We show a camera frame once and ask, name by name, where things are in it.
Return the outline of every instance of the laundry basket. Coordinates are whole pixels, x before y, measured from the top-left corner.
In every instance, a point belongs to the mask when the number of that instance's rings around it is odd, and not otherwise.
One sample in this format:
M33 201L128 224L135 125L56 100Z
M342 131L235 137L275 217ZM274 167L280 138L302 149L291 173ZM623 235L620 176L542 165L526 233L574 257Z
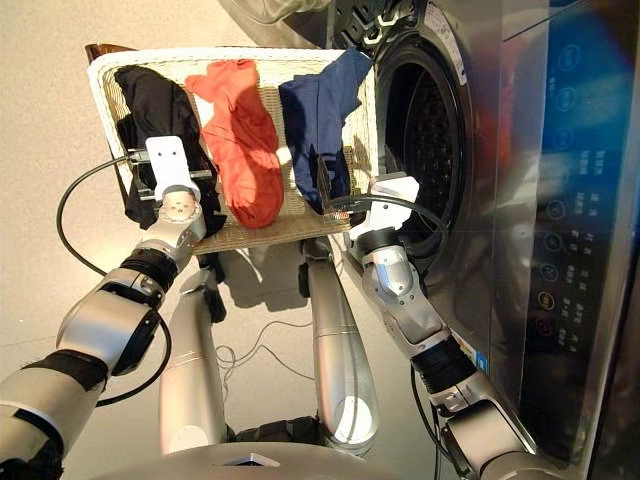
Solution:
M348 230L349 222L328 215L316 214L299 193L287 147L282 119L278 85L293 79L294 75L319 73L338 58L340 50L301 50L272 48L181 48L146 51L127 51L103 55L89 66L89 80L93 98L98 107L112 155L126 154L118 138L116 123L129 113L120 86L114 79L116 71L125 65L140 65L153 69L164 77L184 85L187 76L205 74L209 63L215 60L252 59L259 75L260 98L271 115L278 134L278 159L284 187L284 203L275 222L265 228L242 226L226 207L222 182L216 189L220 194L222 213L227 215L224 227L215 235L204 239L195 247L195 253L231 250L265 244L284 243L304 238L338 233ZM361 105L347 117L342 130L344 154L351 177L352 193L365 193L369 180L377 175L377 137L375 118L375 91L373 70L360 86ZM200 125L205 125L213 114L212 105L188 93ZM130 185L131 165L122 162L119 173L125 185Z

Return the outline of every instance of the label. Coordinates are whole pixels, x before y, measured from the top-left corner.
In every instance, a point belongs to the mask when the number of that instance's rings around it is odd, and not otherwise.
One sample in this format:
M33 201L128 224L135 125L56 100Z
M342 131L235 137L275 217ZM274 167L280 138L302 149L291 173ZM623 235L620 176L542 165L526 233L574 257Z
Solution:
M453 31L451 30L449 22L447 22L442 11L432 3L427 4L427 10L424 13L424 24L433 30L440 41L444 44L444 47L447 49L447 53L453 62L453 66L456 69L460 85L466 85L467 74L464 71L462 55L460 55L460 49L458 48L456 37L453 36Z
M473 348L469 342L462 338L458 334L458 332L453 329L451 329L451 336L455 338L455 340L460 345L460 350L462 350L462 353L469 357L469 360L473 362L476 368L479 368L484 373L489 373L489 362L487 361L487 357L482 352L479 352L475 348Z

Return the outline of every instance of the laundry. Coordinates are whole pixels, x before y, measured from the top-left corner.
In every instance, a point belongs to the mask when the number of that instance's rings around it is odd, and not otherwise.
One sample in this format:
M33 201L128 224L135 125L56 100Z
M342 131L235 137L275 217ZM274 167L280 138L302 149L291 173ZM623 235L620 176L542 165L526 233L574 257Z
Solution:
M258 94L253 60L211 63L207 75L187 77L187 90L213 103L202 129L220 173L224 197L238 221L252 228L273 223L284 193L278 137Z
M118 122L118 134L126 148L145 148L149 137L175 135L180 137L187 156L189 170L209 170L212 178L199 178L194 182L201 193L200 204L207 225L207 234L211 235L224 224L226 217L217 215L220 202L215 191L217 174L207 154L199 143L199 125L189 103L187 94L176 83L164 78L154 70L127 66L120 68L115 80L122 88L129 111ZM137 167L137 177L129 189L125 205L125 214L138 222L143 229L149 228L155 220L153 200L141 200L139 189L156 186L155 176L150 164Z
M319 74L295 75L278 87L296 185L317 213L322 213L316 175L319 155L329 173L330 197L350 192L342 127L360 105L358 87L372 64L369 57L350 48Z

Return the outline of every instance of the red cloth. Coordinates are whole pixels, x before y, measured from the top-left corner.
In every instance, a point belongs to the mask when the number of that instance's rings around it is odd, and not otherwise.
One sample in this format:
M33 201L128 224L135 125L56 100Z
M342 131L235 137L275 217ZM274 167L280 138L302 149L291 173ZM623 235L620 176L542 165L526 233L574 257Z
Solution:
M224 198L245 227L273 223L283 201L278 136L258 95L253 60L211 63L207 75L187 77L187 90L213 103L202 137L218 167Z

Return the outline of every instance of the gray floor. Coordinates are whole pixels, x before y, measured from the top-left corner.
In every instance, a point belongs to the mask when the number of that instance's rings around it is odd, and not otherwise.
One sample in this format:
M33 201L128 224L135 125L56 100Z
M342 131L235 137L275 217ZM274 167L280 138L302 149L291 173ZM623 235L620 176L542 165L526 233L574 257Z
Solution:
M108 158L89 92L83 46L100 41L143 49L252 45L252 40L213 0L2 0L0 5L4 378L52 350L64 314L98 281L64 251L55 232L55 209L66 185ZM140 237L122 213L111 172L78 188L65 227L77 248L103 269L117 266ZM296 294L295 249L279 246L252 255L268 281L254 279L243 288L244 263L230 254L226 261L232 272L231 291L222 287L228 318L214 327L216 344L230 345L239 354L269 321L301 325L311 318L309 305ZM400 478L429 476L433 447L410 396L408 364L351 280L344 274L343 278L367 347L382 416L379 437L367 458ZM175 302L174 291L162 309L165 318ZM308 327L274 326L264 343L292 368L313 374ZM139 370L114 379L107 394L127 390L148 376L162 348L162 342L155 341ZM228 423L236 430L315 412L313 383L281 367L264 350L234 372L229 389ZM68 456L63 478L87 478L158 457L157 396L154 385L136 398L97 411ZM443 478L453 478L451 471L444 473Z

